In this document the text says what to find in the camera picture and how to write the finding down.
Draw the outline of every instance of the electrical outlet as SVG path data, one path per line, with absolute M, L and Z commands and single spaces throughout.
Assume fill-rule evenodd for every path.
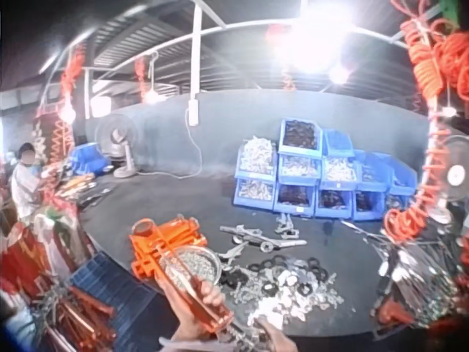
M 199 124 L 199 101 L 197 99 L 189 100 L 189 125 L 191 127 Z

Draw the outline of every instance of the metal roof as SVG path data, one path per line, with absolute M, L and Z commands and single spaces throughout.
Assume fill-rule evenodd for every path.
M 204 0 L 203 2 L 228 26 L 246 21 L 286 20 L 296 18 L 300 14 L 300 0 Z M 352 10 L 356 26 L 384 34 L 392 40 L 401 39 L 399 25 L 405 17 L 396 11 L 389 1 L 339 0 L 339 2 Z M 130 59 L 156 45 L 190 34 L 193 10 L 192 1 L 173 1 L 131 15 L 127 12 L 101 26 L 86 40 L 87 45 L 92 42 L 95 46 L 95 58 L 90 65 L 94 68 L 94 93 L 116 97 L 138 94 L 139 86 L 136 82 L 133 60 Z M 438 13 L 439 7 L 435 5 L 430 15 L 435 16 Z M 202 28 L 212 29 L 216 26 L 215 21 L 205 13 Z M 265 40 L 266 31 L 267 25 L 259 25 L 220 30 L 203 36 L 201 89 L 207 91 L 242 88 L 281 89 L 284 85 L 282 67 L 276 62 Z M 187 92 L 191 78 L 191 41 L 185 40 L 163 46 L 165 47 L 158 50 L 159 59 L 155 63 L 157 90 L 165 95 Z M 350 80 L 344 86 L 332 85 L 325 74 L 308 75 L 292 70 L 290 74 L 295 86 L 301 90 L 335 92 L 378 100 L 406 109 L 419 108 L 416 104 L 418 93 L 412 66 L 405 49 L 363 34 L 351 34 L 343 48 L 342 59 L 353 71 Z M 36 84 L 27 88 L 18 88 L 19 94 L 3 92 L 2 100 L 8 99 L 9 102 L 3 105 L 2 109 L 9 111 L 8 109 L 11 110 L 19 104 L 27 104 L 23 101 L 23 96 L 32 97 L 35 94 L 40 98 L 41 83 L 46 77 L 41 79 L 42 81 L 35 82 Z M 52 77 L 52 87 L 58 79 L 58 74 Z M 50 94 L 49 98 L 55 99 L 54 95 L 55 93 Z

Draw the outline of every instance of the power cord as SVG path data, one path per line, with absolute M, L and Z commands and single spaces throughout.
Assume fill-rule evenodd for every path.
M 188 131 L 188 136 L 189 136 L 189 140 L 191 141 L 192 145 L 197 149 L 197 152 L 199 153 L 199 168 L 197 169 L 197 172 L 191 174 L 191 175 L 185 175 L 185 176 L 178 176 L 178 175 L 174 175 L 170 172 L 164 172 L 164 171 L 156 171 L 156 172 L 137 172 L 138 175 L 143 175 L 143 176 L 150 176 L 150 175 L 162 175 L 162 176 L 170 176 L 170 177 L 173 177 L 173 178 L 176 178 L 178 180 L 184 180 L 186 178 L 191 178 L 191 177 L 195 177 L 195 176 L 199 176 L 201 173 L 202 173 L 202 169 L 203 169 L 203 164 L 204 164 L 204 161 L 203 161 L 203 157 L 202 157 L 202 150 L 200 149 L 200 147 L 198 146 L 198 144 L 196 143 L 196 141 L 194 141 L 193 137 L 192 137 L 192 134 L 191 134 L 191 129 L 189 127 L 189 109 L 186 109 L 185 110 L 185 113 L 184 113 L 184 122 L 185 122 L 185 128 L 186 130 Z

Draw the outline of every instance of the standing fan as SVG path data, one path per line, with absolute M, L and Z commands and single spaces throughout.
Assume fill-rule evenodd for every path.
M 457 202 L 469 196 L 469 136 L 451 136 L 445 140 L 449 151 L 448 165 L 443 172 L 443 191 L 429 216 L 440 224 L 451 222 L 447 202 Z
M 114 171 L 117 178 L 134 176 L 137 171 L 131 147 L 137 141 L 137 128 L 133 121 L 121 114 L 104 117 L 96 129 L 95 140 L 101 153 L 113 161 L 124 161 L 125 165 Z

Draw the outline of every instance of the human hand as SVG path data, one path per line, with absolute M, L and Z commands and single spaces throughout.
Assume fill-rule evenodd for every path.
M 265 332 L 267 332 L 267 335 L 269 335 L 273 352 L 298 352 L 296 344 L 286 337 L 282 331 L 270 324 L 267 319 L 259 318 L 256 322 L 259 323 L 259 325 L 264 328 Z
M 180 326 L 173 335 L 173 341 L 207 340 L 210 335 L 193 315 L 188 304 L 179 296 L 177 291 L 168 282 L 161 282 L 166 298 L 168 299 L 174 314 L 179 319 Z M 210 282 L 203 281 L 201 286 L 202 301 L 212 307 L 219 307 L 225 302 L 225 295 Z

